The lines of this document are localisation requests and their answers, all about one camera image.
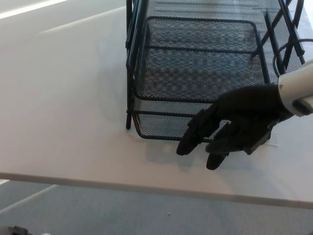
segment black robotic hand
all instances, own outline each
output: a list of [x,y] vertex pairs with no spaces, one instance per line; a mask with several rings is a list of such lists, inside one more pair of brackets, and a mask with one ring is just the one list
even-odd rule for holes
[[[206,147],[210,153],[206,167],[215,170],[230,152],[252,154],[270,139],[273,127],[292,117],[282,104],[278,87],[255,85],[226,92],[207,110],[201,110],[189,123],[177,154],[187,155],[215,133]],[[220,127],[221,121],[227,123]]]

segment white table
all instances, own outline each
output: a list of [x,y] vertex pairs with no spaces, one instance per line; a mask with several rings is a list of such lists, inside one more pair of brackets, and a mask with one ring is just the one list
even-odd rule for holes
[[126,131],[123,4],[68,0],[0,20],[0,179],[313,208],[313,116],[216,171],[204,144],[180,157],[177,142]]

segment black object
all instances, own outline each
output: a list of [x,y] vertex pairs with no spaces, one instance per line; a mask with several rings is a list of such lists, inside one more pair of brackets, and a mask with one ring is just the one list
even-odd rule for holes
[[[290,2],[134,0],[127,11],[126,128],[133,118],[143,138],[181,141],[192,118],[221,94],[276,82],[272,58],[298,37],[303,0],[294,21]],[[303,53],[299,43],[280,52],[282,72],[299,68]],[[201,141],[213,142],[227,123]]]
[[189,123],[177,154],[189,154],[204,137],[216,132],[220,121],[227,123],[206,147],[210,153],[208,169],[216,169],[229,152],[245,151],[252,154],[270,139],[272,128],[292,117],[282,104],[278,87],[254,85],[227,92],[220,96],[209,109],[200,111]]

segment wire mesh basket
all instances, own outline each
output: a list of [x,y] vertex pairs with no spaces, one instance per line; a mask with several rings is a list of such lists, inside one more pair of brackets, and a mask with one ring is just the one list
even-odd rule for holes
[[[133,118],[141,137],[179,141],[192,117],[219,95],[277,81],[271,68],[274,46],[294,38],[281,9],[290,2],[135,0],[126,41],[127,129]],[[286,72],[303,63],[297,49],[281,52]]]

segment floor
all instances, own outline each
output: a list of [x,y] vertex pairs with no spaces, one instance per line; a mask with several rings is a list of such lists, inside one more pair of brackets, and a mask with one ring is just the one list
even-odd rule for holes
[[33,235],[308,235],[313,211],[9,181],[0,224]]

